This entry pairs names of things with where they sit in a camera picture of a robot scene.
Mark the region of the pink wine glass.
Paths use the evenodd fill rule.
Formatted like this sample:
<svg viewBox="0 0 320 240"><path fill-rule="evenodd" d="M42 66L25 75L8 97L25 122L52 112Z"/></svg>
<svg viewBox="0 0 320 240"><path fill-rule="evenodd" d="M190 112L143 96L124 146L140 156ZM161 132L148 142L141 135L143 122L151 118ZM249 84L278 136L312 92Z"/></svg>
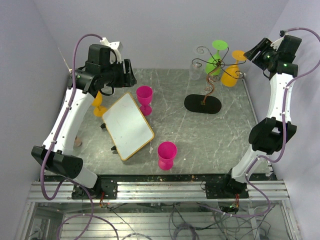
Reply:
<svg viewBox="0 0 320 240"><path fill-rule="evenodd" d="M143 85L136 90L136 97L141 104L140 111L144 116L149 116L152 113L152 107L150 103L153 99L153 90L150 86Z"/></svg>
<svg viewBox="0 0 320 240"><path fill-rule="evenodd" d="M164 171L170 170L178 153L177 146L171 141L162 142L157 149L158 166Z"/></svg>

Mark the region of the orange wine glass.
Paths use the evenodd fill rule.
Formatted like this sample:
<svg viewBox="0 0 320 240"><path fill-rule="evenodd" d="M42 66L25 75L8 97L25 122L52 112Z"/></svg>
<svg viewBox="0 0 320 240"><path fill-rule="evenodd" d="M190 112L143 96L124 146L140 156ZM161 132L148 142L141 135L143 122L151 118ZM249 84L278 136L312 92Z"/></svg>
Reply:
<svg viewBox="0 0 320 240"><path fill-rule="evenodd" d="M98 92L94 101L91 104L94 107L93 114L96 117L102 117L107 112L107 108L105 106L102 106L102 101L103 95L100 92Z"/></svg>
<svg viewBox="0 0 320 240"><path fill-rule="evenodd" d="M228 66L226 70L223 71L222 77L220 79L221 83L226 87L234 87L241 78L242 74L240 73L239 64L242 64L246 61L244 56L244 51L235 50L232 52L232 57L235 59L235 63Z"/></svg>

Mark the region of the pink wine glass front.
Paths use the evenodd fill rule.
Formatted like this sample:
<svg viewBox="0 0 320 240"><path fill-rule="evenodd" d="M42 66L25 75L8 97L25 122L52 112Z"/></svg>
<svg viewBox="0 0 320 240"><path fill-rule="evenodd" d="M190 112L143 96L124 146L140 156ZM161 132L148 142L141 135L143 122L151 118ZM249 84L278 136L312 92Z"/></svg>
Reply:
<svg viewBox="0 0 320 240"><path fill-rule="evenodd" d="M162 142L157 149L158 166L164 171L170 170L178 153L177 146L171 141Z"/></svg>

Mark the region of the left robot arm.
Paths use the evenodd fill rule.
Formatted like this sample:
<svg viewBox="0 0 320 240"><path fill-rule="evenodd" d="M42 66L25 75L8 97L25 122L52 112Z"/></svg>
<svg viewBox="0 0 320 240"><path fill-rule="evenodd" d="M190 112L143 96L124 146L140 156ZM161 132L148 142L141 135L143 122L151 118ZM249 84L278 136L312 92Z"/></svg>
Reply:
<svg viewBox="0 0 320 240"><path fill-rule="evenodd" d="M49 136L31 151L42 172L73 180L91 199L101 195L102 179L84 166L82 158L73 155L74 141L89 106L105 86L114 89L137 83L131 61L121 58L121 49L119 41L89 46L85 65L72 72L65 101Z"/></svg>

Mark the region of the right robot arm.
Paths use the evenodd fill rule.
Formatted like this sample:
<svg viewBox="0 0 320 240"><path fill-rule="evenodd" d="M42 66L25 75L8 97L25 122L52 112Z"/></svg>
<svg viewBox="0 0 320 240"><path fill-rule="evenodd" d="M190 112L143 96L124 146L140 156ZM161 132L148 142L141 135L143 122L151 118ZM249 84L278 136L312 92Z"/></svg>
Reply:
<svg viewBox="0 0 320 240"><path fill-rule="evenodd" d="M287 33L272 42L263 38L243 56L260 69L269 71L270 100L266 117L249 134L249 148L239 161L221 179L213 178L204 185L207 199L242 196L248 181L258 165L275 152L284 150L295 135L297 126L291 120L291 94L298 65L293 61L302 39Z"/></svg>

